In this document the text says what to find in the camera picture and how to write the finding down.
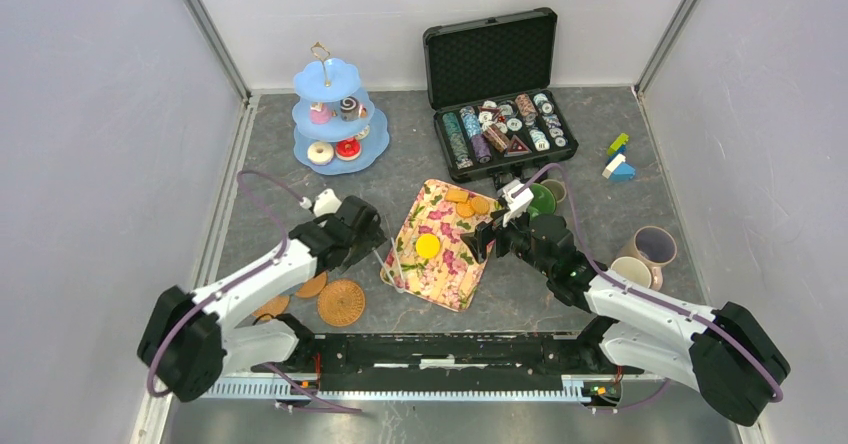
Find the blue cake stand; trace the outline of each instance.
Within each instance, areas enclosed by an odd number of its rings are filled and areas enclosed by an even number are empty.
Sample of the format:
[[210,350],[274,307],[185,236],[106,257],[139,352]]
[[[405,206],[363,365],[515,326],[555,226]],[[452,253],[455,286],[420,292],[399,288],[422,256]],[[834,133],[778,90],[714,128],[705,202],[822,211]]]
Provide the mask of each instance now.
[[310,169],[318,174],[325,176],[335,176],[339,174],[349,174],[351,172],[359,172],[371,164],[389,147],[389,121],[383,111],[375,110],[371,119],[371,129],[365,139],[359,141],[362,145],[362,153],[352,161],[343,161],[338,157],[334,157],[329,164],[318,166],[306,156],[309,146],[316,141],[310,139],[300,133],[297,129],[294,131],[294,157],[301,164],[309,166]]
[[[319,174],[358,172],[373,164],[389,146],[388,120],[383,111],[374,106],[368,92],[362,87],[356,66],[337,58],[327,59],[324,64],[327,68],[326,77],[330,80],[329,86],[326,85],[320,61],[309,63],[302,72],[294,76],[294,91],[300,96],[300,102],[292,109],[292,119],[296,124],[294,155],[298,161]],[[365,117],[355,121],[342,120],[339,101],[349,96],[355,97],[365,108]],[[325,124],[313,123],[309,114],[314,102],[323,102],[329,106],[336,111],[336,117]],[[334,157],[329,164],[319,166],[307,157],[307,149],[313,142],[323,141],[335,145],[359,134],[366,126],[371,127],[368,136],[359,141],[362,153],[356,159],[343,161]]]

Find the case lid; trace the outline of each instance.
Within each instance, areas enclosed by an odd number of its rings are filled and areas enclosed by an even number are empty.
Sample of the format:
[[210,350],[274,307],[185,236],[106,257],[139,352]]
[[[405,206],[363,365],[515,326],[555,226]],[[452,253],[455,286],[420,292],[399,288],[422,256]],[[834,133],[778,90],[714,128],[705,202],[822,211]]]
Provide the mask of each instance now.
[[551,82],[556,13],[549,8],[424,32],[433,109],[544,89]]

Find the black case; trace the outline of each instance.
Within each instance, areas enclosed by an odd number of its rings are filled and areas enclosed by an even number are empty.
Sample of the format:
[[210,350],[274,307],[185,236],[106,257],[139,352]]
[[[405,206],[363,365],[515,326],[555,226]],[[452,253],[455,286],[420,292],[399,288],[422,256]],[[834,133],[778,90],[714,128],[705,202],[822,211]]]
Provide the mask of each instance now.
[[[528,168],[570,159],[577,152],[577,140],[568,128],[559,104],[545,88],[551,82],[557,15],[549,8],[519,14],[491,17],[449,26],[437,26],[424,32],[424,56],[427,63],[427,93],[430,106],[436,110],[433,124],[451,178],[456,182],[492,177],[500,187],[504,174],[521,178]],[[442,114],[457,112],[464,106],[479,108],[484,100],[500,102],[519,94],[543,92],[555,107],[562,123],[565,147],[547,151],[532,150],[523,156],[504,157],[492,153],[492,160],[479,163],[473,152],[473,165],[458,169],[448,142]],[[553,142],[540,115],[537,127]],[[468,135],[460,125],[467,145]],[[532,139],[526,128],[516,134],[531,148]]]

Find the green toy block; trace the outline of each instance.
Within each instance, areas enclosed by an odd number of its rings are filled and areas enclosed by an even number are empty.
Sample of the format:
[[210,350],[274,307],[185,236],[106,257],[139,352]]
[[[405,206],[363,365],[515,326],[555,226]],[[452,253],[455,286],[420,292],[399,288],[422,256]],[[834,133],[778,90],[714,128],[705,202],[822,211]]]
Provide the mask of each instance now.
[[627,134],[625,134],[623,132],[621,134],[619,134],[618,137],[615,138],[615,140],[612,142],[612,145],[610,146],[610,148],[607,149],[607,155],[612,156],[613,154],[618,152],[618,148],[627,144],[627,141],[629,141],[629,140],[630,140],[630,136],[628,136]]

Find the red donut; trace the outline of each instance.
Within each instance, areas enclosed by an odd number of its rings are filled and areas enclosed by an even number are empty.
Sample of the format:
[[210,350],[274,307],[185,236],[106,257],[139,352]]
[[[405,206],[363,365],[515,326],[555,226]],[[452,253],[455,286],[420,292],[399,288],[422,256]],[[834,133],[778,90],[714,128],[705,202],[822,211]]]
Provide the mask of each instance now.
[[352,161],[362,153],[362,144],[355,138],[346,139],[336,144],[336,157],[343,161]]

